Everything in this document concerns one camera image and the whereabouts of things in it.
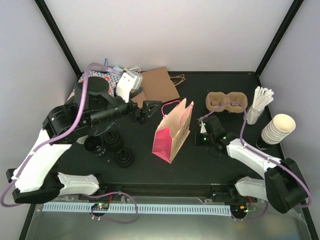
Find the pink cakes paper bag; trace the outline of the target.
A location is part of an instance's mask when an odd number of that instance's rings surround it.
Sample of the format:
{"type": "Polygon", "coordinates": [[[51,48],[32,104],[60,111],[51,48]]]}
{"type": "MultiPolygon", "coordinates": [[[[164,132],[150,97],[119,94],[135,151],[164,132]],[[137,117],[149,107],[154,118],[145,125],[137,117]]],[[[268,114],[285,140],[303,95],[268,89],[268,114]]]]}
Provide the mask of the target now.
{"type": "Polygon", "coordinates": [[[184,98],[161,107],[162,120],[155,131],[152,153],[170,164],[190,134],[194,102],[186,103],[184,98]]]}

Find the pulp cup carrier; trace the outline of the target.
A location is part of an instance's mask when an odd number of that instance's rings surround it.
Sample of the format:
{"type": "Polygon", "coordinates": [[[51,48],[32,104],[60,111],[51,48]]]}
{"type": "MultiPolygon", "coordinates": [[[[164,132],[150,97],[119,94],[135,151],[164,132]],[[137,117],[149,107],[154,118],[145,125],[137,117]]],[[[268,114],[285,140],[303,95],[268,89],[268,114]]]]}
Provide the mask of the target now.
{"type": "Polygon", "coordinates": [[[242,92],[209,92],[205,98],[205,105],[209,112],[243,113],[248,106],[247,96],[242,92]]]}

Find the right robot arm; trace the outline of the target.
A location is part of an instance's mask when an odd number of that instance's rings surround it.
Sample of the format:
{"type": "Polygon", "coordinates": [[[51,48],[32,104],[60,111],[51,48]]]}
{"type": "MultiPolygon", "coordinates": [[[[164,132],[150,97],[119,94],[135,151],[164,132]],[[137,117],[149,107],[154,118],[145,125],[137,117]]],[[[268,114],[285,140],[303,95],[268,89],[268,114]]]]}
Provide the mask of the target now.
{"type": "Polygon", "coordinates": [[[251,146],[242,138],[227,133],[215,115],[198,120],[200,131],[195,135],[196,145],[214,147],[218,152],[246,165],[260,178],[242,177],[227,189],[228,198],[234,202],[243,197],[267,201],[279,213],[285,214],[294,207],[306,208],[312,202],[297,163],[280,159],[251,146]]]}

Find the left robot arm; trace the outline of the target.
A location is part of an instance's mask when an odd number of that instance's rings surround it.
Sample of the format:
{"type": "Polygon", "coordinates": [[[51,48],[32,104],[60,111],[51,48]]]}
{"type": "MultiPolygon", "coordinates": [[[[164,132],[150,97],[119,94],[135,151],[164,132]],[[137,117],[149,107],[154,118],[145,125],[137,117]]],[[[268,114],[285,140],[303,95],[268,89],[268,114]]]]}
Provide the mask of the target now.
{"type": "Polygon", "coordinates": [[[78,139],[97,126],[124,116],[144,124],[162,106],[161,101],[145,100],[139,107],[130,98],[111,96],[109,88],[106,79],[87,77],[75,85],[74,96],[66,104],[49,112],[23,163],[6,172],[9,185],[14,186],[14,206],[43,204],[63,195],[92,195],[97,200],[107,195],[108,188],[97,174],[66,175],[53,167],[78,139]]]}

